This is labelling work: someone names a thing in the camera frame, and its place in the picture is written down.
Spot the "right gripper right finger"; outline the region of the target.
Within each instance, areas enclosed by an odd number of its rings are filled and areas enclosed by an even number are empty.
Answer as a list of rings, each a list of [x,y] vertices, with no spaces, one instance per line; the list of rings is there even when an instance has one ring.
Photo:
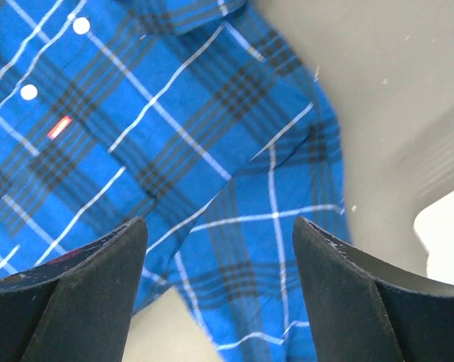
[[[454,285],[294,222],[293,248],[319,361],[454,361]]]

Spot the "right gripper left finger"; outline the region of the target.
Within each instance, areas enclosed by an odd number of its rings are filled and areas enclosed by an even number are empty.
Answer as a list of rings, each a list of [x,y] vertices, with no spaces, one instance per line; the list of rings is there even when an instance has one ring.
[[[0,361],[120,361],[146,254],[136,217],[0,280]]]

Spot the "blue plaid shirt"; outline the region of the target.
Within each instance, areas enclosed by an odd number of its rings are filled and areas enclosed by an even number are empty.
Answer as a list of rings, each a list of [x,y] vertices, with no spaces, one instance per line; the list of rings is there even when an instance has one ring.
[[[348,239],[339,122],[247,1],[0,1],[0,278],[138,216],[226,361],[314,361],[293,251]]]

